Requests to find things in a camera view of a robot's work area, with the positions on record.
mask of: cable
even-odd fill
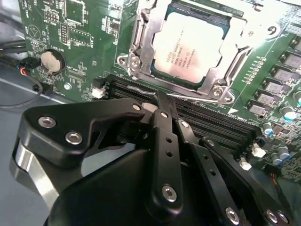
[[[23,25],[21,23],[8,17],[7,15],[4,15],[3,13],[0,13],[0,22],[11,26],[12,28],[16,29],[17,31],[19,31],[21,33],[24,32]]]
[[[26,47],[15,47],[15,48],[6,48],[0,49],[0,54],[8,54],[8,53],[26,53]]]
[[[24,47],[26,45],[25,40],[16,40],[0,43],[0,49],[12,48],[12,47]]]
[[[15,104],[15,105],[0,105],[0,109],[13,109],[13,108],[23,107],[23,106],[26,106],[26,105],[29,105],[29,104],[35,102],[41,96],[41,94],[43,92],[43,87],[42,87],[41,83],[38,80],[34,79],[33,77],[29,76],[27,74],[27,72],[26,72],[26,70],[25,70],[24,67],[20,68],[20,73],[22,75],[26,76],[27,78],[29,78],[31,81],[33,81],[34,83],[36,83],[38,85],[38,87],[39,87],[38,93],[32,99],[27,100],[27,101],[22,102],[22,103],[19,103],[19,104]]]

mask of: black memory slot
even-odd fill
[[[140,103],[150,102],[151,95],[128,89],[128,86],[137,87],[144,91],[156,91],[134,81],[115,77],[109,84],[109,98],[133,98]],[[221,146],[231,154],[245,150],[261,135],[260,128],[256,126],[195,105],[189,101],[177,98],[175,101],[179,117],[190,124],[197,138],[210,136],[220,142]]]

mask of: black metal arm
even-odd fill
[[[128,142],[135,150],[82,177],[85,157]],[[27,110],[10,169],[44,198],[48,226],[295,225],[217,142],[198,141],[161,92],[144,108],[115,99]]]

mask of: green circuit board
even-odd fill
[[[207,5],[212,3],[207,0],[194,2]],[[19,4],[28,54],[40,57],[44,50],[51,48],[59,51],[65,58],[66,69],[57,76],[49,76],[41,67],[32,71],[32,75],[40,81],[53,84],[55,93],[79,102],[91,101],[93,79],[104,78],[109,74],[130,79],[126,71],[117,64],[116,58],[128,53],[137,0],[19,0]],[[297,113],[297,118],[301,119],[301,106],[293,98],[293,93],[301,90],[301,80],[286,82],[289,90],[280,94],[279,101],[264,117],[250,112],[247,107],[256,91],[262,89],[263,82],[272,78],[272,68],[276,65],[284,66],[281,61],[284,53],[301,56],[301,52],[292,47],[293,41],[301,39],[301,7],[278,1],[277,4],[283,4],[284,9],[283,16],[279,18],[281,33],[261,43],[245,62],[231,86],[235,102],[230,105],[198,105],[254,125],[260,126],[264,121],[269,121],[273,126],[278,126],[279,131],[269,137],[274,143],[273,148],[260,159],[257,167],[262,168],[266,163],[271,163],[270,154],[278,146],[286,145],[291,159],[282,164],[282,174],[299,181],[301,120],[286,121],[279,109],[283,105],[290,105]],[[301,74],[301,71],[294,69],[294,73]],[[154,87],[144,81],[138,82]]]

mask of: motherboard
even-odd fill
[[[269,146],[252,165],[270,164],[301,180],[300,6],[278,0],[19,4],[28,54],[41,60],[32,76],[55,93],[79,102],[102,99],[108,87],[99,81],[109,75],[145,95],[147,88],[162,90],[260,127]]]

